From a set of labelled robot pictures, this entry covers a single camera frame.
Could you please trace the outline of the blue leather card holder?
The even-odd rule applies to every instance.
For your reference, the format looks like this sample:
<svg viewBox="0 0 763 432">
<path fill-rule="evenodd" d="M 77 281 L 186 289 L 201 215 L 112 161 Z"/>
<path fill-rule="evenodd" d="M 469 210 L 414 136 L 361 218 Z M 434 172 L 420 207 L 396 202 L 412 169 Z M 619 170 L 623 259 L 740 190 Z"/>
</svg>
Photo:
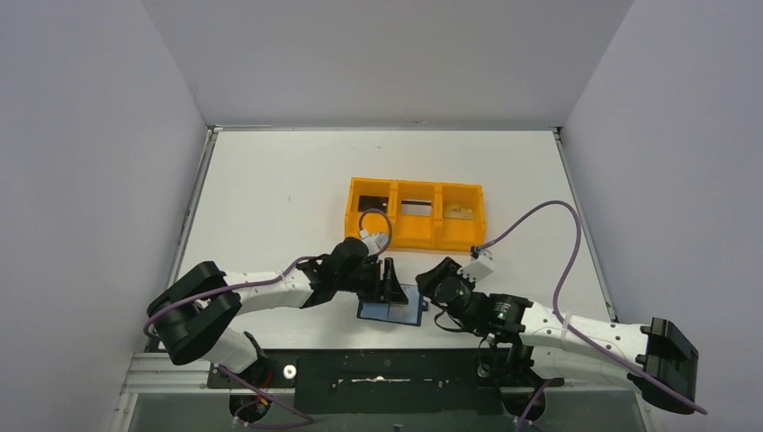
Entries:
<svg viewBox="0 0 763 432">
<path fill-rule="evenodd" d="M 420 327 L 429 303 L 419 294 L 415 285 L 403 284 L 401 288 L 408 298 L 407 304 L 360 302 L 356 317 L 360 320 Z"/>
</svg>

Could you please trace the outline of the orange three-compartment tray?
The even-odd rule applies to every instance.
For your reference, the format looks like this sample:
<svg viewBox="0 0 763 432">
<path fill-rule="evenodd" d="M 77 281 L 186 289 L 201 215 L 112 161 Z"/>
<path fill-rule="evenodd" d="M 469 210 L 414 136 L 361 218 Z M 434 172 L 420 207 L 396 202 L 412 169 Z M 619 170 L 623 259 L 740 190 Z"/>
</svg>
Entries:
<svg viewBox="0 0 763 432">
<path fill-rule="evenodd" d="M 360 195 L 387 196 L 386 213 L 357 210 Z M 473 208 L 473 220 L 447 219 L 446 203 Z M 486 240 L 487 220 L 483 189 L 478 184 L 437 183 L 354 177 L 345 212 L 345 235 L 391 234 L 392 249 L 468 252 Z"/>
</svg>

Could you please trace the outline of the black VIP credit card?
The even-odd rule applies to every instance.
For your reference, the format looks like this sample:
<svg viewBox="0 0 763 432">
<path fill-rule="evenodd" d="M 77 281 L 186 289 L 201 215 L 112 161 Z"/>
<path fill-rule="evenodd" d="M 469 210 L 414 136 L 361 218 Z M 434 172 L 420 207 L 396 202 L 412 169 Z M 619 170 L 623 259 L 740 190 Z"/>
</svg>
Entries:
<svg viewBox="0 0 763 432">
<path fill-rule="evenodd" d="M 389 198 L 387 196 L 360 195 L 358 197 L 357 210 L 360 213 L 371 209 L 386 213 L 388 209 Z"/>
</svg>

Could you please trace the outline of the gold credit card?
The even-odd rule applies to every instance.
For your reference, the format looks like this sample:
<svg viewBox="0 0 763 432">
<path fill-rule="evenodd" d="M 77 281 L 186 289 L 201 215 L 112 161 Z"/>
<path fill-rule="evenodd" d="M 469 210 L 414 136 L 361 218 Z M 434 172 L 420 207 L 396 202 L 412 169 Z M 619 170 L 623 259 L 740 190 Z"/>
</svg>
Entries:
<svg viewBox="0 0 763 432">
<path fill-rule="evenodd" d="M 473 220 L 475 213 L 473 208 L 461 203 L 450 202 L 444 205 L 444 217 L 447 219 Z"/>
</svg>

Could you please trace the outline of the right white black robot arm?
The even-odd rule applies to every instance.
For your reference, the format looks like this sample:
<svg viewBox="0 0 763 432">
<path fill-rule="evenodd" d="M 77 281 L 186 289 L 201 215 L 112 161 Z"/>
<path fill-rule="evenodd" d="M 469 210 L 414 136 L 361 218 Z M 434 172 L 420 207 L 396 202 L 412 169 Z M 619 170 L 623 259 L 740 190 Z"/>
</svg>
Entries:
<svg viewBox="0 0 763 432">
<path fill-rule="evenodd" d="M 659 409 L 702 413 L 696 402 L 699 352 L 672 321 L 604 322 L 562 313 L 511 294 L 486 294 L 476 283 L 491 265 L 462 266 L 450 257 L 415 278 L 420 294 L 462 330 L 491 346 L 509 344 L 507 375 L 516 383 L 562 379 L 606 383 L 641 394 Z"/>
</svg>

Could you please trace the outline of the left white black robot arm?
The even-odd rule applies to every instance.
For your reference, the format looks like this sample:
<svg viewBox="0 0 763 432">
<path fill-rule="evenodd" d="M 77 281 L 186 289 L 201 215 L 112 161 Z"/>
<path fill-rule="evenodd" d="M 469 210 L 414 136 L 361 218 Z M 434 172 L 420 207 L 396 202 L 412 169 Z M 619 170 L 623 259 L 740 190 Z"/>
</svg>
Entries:
<svg viewBox="0 0 763 432">
<path fill-rule="evenodd" d="M 279 272 L 226 273 L 212 261 L 194 266 L 147 308 L 144 333 L 164 345 L 174 365 L 207 360 L 241 382 L 260 381 L 264 352 L 255 338 L 230 323 L 238 316 L 276 308 L 307 309 L 353 293 L 361 303 L 407 305 L 385 233 L 345 238 L 328 254 L 301 256 Z"/>
</svg>

